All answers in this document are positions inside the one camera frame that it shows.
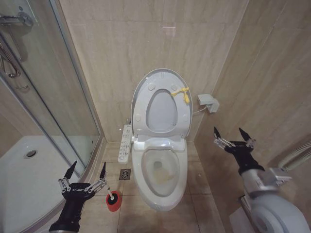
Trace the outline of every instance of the white electrical box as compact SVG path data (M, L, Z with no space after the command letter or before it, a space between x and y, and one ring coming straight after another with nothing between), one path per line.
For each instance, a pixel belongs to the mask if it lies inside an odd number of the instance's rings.
M198 95L200 105L206 105L210 113L215 113L218 110L219 102L210 94Z

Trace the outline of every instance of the floor drain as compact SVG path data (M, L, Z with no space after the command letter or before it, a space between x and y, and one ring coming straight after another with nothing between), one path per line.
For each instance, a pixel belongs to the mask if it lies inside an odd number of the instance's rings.
M37 151L36 150L31 150L27 154L25 154L25 159L30 159L30 158L34 157L35 154L37 154Z
M119 181L126 181L131 178L131 169L121 169Z

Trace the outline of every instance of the tiled floor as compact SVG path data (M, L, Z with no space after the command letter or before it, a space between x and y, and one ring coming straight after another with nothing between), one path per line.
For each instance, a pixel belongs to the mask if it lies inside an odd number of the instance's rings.
M123 193L121 208L110 212L102 189L85 203L80 220L81 233L225 233L214 198L193 142L188 148L188 185L181 202L171 211L157 212L141 199L134 182L119 181L120 169L131 163L118 163L119 143L108 143L104 152L107 180L111 190Z

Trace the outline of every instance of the bidet control panel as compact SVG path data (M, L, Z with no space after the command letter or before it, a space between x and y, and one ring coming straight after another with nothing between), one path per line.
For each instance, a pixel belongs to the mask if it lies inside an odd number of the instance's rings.
M118 162L120 164L127 164L128 156L130 154L131 149L131 141L132 141L132 126L124 125L118 156Z

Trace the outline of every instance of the toilet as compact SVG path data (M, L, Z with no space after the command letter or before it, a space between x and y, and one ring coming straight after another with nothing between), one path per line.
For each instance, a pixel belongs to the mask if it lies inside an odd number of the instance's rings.
M192 99L185 88L176 72L156 69L140 81L133 95L135 182L143 200L157 211L174 208L187 184L186 136L192 121Z

